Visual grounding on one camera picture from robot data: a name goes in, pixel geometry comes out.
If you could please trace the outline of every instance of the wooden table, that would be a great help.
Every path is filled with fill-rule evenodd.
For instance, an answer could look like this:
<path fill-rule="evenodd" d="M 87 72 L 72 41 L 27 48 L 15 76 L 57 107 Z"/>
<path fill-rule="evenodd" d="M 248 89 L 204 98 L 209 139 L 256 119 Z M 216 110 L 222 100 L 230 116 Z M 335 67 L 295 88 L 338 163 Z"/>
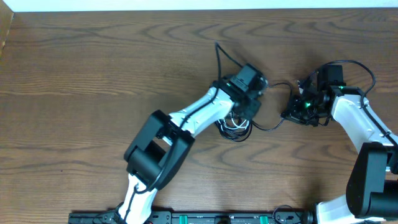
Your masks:
<path fill-rule="evenodd" d="M 73 210 L 122 202 L 124 151 L 153 111 L 206 93 L 215 40 L 271 84 L 359 60 L 377 77 L 372 108 L 397 132 L 397 25 L 398 9 L 18 13 L 0 61 L 0 222 L 66 223 Z M 237 71 L 223 59 L 223 74 Z M 349 85 L 371 83 L 359 67 L 344 72 Z M 256 121 L 277 124 L 288 94 L 267 90 Z M 242 143 L 212 126 L 154 205 L 308 208 L 345 192 L 356 157 L 338 123 L 285 122 Z"/>

